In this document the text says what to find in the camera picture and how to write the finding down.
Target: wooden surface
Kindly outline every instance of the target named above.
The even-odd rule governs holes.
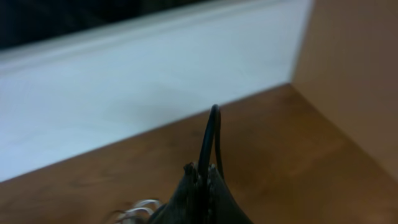
[[[222,108],[226,181],[255,223],[398,223],[398,184],[285,85]],[[208,113],[0,183],[0,223],[99,223],[168,200]]]
[[[316,0],[293,84],[398,180],[398,1]]]

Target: black wire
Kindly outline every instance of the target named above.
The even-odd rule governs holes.
[[[221,149],[220,149],[220,132],[221,132],[221,113],[218,105],[211,107],[209,120],[207,121],[205,137],[201,145],[201,151],[198,161],[198,173],[201,175],[203,180],[207,179],[208,166],[210,163],[211,148],[213,147],[213,138],[215,138],[215,151],[217,169],[220,176],[224,179],[223,164],[221,161]]]

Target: wooden desk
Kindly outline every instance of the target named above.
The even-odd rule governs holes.
[[[398,184],[290,85],[221,109],[226,181],[254,223],[398,223]],[[0,183],[0,223],[97,224],[136,200],[167,201],[207,116]]]

